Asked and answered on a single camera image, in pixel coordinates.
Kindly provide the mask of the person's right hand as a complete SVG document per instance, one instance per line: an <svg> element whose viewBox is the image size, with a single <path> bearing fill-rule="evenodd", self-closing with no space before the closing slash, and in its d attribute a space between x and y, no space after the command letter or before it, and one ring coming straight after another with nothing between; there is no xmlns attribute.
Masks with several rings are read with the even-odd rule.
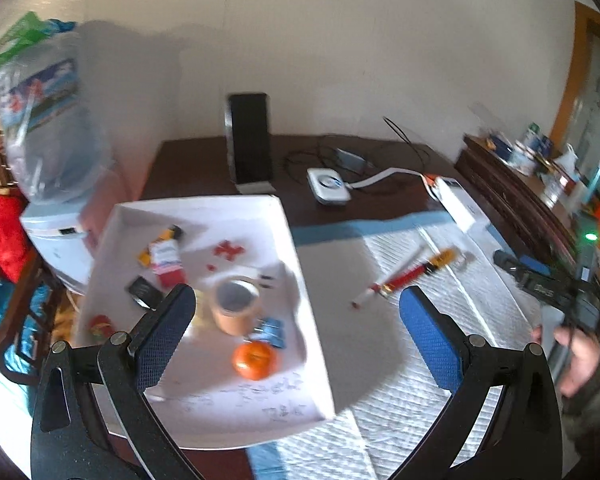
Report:
<svg viewBox="0 0 600 480"><path fill-rule="evenodd" d="M565 326L557 327L553 337L571 351L570 364L562 374L558 389L566 398L572 398L593 377L600 364L600 343L582 330Z"/></svg>

